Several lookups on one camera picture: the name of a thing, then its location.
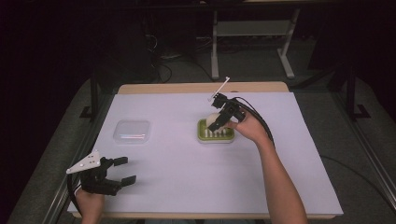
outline gray carpet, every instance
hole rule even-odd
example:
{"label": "gray carpet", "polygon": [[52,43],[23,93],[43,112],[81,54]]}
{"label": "gray carpet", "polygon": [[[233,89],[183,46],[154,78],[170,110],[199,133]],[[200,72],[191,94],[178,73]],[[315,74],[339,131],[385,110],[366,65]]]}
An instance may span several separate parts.
{"label": "gray carpet", "polygon": [[[299,83],[317,71],[306,69],[313,41],[295,41],[288,53],[291,67],[296,78],[288,80],[284,76],[280,60],[275,52],[276,43],[267,48],[243,49],[233,54],[219,55],[220,80],[225,75],[231,81],[285,81],[289,85]],[[179,58],[164,62],[159,67],[164,79],[171,74],[169,82],[209,82],[210,57],[208,51],[197,55],[196,62],[190,58]],[[361,142],[352,128],[358,125],[368,141],[384,163],[389,175],[396,180],[395,146],[396,125],[376,101],[371,89],[362,81],[357,81],[357,104],[364,105],[371,119],[359,119],[351,123],[343,109],[345,93],[328,92],[325,88],[329,77],[325,77],[310,87],[295,91],[306,125],[311,132],[320,155],[340,161],[381,189],[373,166],[367,159]],[[64,183],[65,170],[76,153],[86,149],[93,140],[94,133],[100,129],[100,123],[111,102],[110,95],[101,95],[101,115],[96,122],[80,119],[84,106],[90,105],[90,83],[85,83],[65,111],[58,130],[53,135],[45,154],[37,165],[28,186],[25,188],[8,223],[79,223],[65,212],[68,202],[60,190]],[[360,176],[344,165],[322,158],[330,180],[335,188],[344,214],[330,220],[310,220],[310,223],[395,223],[396,216],[383,198]],[[62,210],[49,212],[53,203],[59,203]],[[133,220],[106,218],[102,223],[134,223]]]}

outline green tray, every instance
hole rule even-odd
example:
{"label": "green tray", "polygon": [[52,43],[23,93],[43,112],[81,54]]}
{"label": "green tray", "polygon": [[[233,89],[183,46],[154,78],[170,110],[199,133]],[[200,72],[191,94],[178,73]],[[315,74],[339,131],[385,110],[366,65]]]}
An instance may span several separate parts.
{"label": "green tray", "polygon": [[231,143],[235,137],[233,129],[225,128],[222,132],[212,133],[206,127],[206,119],[198,121],[198,140],[201,143]]}

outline black cable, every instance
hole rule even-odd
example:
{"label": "black cable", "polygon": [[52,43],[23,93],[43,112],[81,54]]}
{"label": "black cable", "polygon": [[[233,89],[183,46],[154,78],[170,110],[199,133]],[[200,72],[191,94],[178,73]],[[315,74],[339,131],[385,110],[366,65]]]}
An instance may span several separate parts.
{"label": "black cable", "polygon": [[162,63],[158,64],[158,66],[162,66],[162,67],[168,69],[168,71],[169,71],[169,77],[168,77],[166,80],[163,80],[163,77],[161,76],[160,71],[158,70],[157,67],[154,66],[154,67],[157,69],[158,77],[160,78],[161,83],[166,83],[166,82],[168,82],[168,81],[171,79],[172,75],[173,75],[172,69],[171,69],[170,67],[166,66],[165,64],[162,64]]}
{"label": "black cable", "polygon": [[213,43],[212,38],[211,37],[205,37],[203,39],[208,39],[208,41],[206,41],[204,44],[201,44],[200,46],[196,47],[195,52],[198,52],[202,49],[206,49],[207,47],[211,47],[211,43]]}
{"label": "black cable", "polygon": [[74,188],[74,192],[76,192],[76,190],[77,190],[79,187],[81,187],[81,184],[77,185],[77,186]]}
{"label": "black cable", "polygon": [[69,192],[70,201],[77,208],[78,212],[82,215],[81,210],[78,207],[77,198],[75,195],[75,190],[73,189],[73,178],[72,175],[67,175],[67,191]]}
{"label": "black cable", "polygon": [[253,105],[251,105],[247,100],[245,100],[244,98],[242,98],[242,97],[235,97],[235,99],[241,99],[241,100],[243,100],[243,101],[245,101],[245,103],[247,103],[256,113],[259,113],[259,112],[257,112],[257,110],[253,107]]}
{"label": "black cable", "polygon": [[308,87],[309,85],[317,82],[318,80],[322,79],[323,77],[326,77],[327,75],[333,73],[336,69],[338,69],[342,65],[344,65],[344,62],[337,63],[323,71],[320,71],[319,73],[313,75],[312,77],[310,77],[309,79],[307,79],[301,83],[289,86],[289,89],[296,90],[296,89],[303,89],[305,87]]}
{"label": "black cable", "polygon": [[189,61],[189,60],[177,61],[177,60],[175,60],[175,59],[169,59],[169,60],[166,60],[166,63],[193,63],[194,65],[200,67],[200,68],[202,69],[202,71],[204,71],[204,73],[206,74],[206,76],[209,77],[209,79],[210,79],[211,81],[213,81],[213,82],[216,81],[216,80],[214,80],[214,79],[212,78],[212,76],[210,76],[210,74],[207,73],[206,70],[205,70],[200,64],[198,64],[197,62]]}
{"label": "black cable", "polygon": [[218,52],[222,54],[235,54],[242,50],[242,44],[238,41],[234,42],[234,38],[228,38],[228,41],[224,41],[223,44],[218,44]]}
{"label": "black cable", "polygon": [[385,196],[384,193],[373,182],[371,182],[367,177],[365,177],[364,175],[361,175],[358,171],[352,169],[351,167],[347,166],[346,164],[344,164],[334,158],[324,156],[324,155],[319,155],[319,156],[323,159],[326,159],[329,161],[334,161],[334,162],[340,164],[344,168],[347,168],[349,171],[351,171],[355,175],[358,175],[360,178],[362,178],[364,181],[366,181],[366,183],[368,183],[379,194],[379,196],[381,196],[381,198],[385,201],[385,203],[389,206],[390,210],[392,210],[393,214],[396,216],[396,210],[393,209],[393,205],[387,199],[387,196]]}
{"label": "black cable", "polygon": [[[259,121],[259,123],[262,125],[264,130],[267,132],[268,137],[270,138],[270,140],[273,142],[273,144],[275,146],[275,141],[274,141],[274,137],[273,137],[273,135],[271,133],[271,130],[268,127],[268,124],[265,122],[265,120],[259,114],[259,112],[257,112],[253,107],[250,108],[247,105],[244,105],[243,103],[237,101],[236,98],[238,98],[238,97],[235,97],[235,98],[233,98],[231,100],[229,100],[229,99],[218,99],[218,100],[220,100],[222,102],[225,102],[225,103],[237,104],[237,105],[241,106],[242,108],[246,109],[247,112],[249,112],[255,119],[257,119]],[[245,100],[245,99],[243,99],[243,100],[245,102],[247,102],[248,105],[250,105],[250,103],[247,100]]]}

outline white tabletop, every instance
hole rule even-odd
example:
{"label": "white tabletop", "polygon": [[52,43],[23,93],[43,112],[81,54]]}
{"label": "white tabletop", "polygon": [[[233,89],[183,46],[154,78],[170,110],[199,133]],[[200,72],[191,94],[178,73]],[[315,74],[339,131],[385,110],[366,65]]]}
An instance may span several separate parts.
{"label": "white tabletop", "polygon": [[[268,123],[276,151],[309,217],[343,214],[293,93],[227,92],[248,100]],[[230,144],[201,144],[197,122],[218,112],[211,93],[118,94],[93,149],[101,156],[126,156],[108,179],[137,175],[136,183],[106,196],[108,217],[268,217],[262,167],[255,145],[235,132]],[[144,144],[120,145],[113,133],[123,119],[150,122]],[[70,204],[68,211],[76,213]]]}

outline dark background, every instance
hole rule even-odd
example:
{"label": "dark background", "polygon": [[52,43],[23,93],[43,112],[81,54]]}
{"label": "dark background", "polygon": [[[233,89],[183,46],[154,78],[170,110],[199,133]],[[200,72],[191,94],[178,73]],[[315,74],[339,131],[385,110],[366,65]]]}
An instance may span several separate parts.
{"label": "dark background", "polygon": [[[64,111],[92,72],[99,74],[107,91],[155,78],[141,27],[143,12],[74,9],[72,1],[1,2],[1,222],[6,222]],[[353,66],[396,120],[395,9],[380,1],[307,8],[294,38],[312,35],[318,40],[312,68],[340,61]],[[211,31],[212,19],[208,13],[178,13],[170,17],[158,12],[150,28],[167,45],[193,54],[186,46],[197,33]]]}

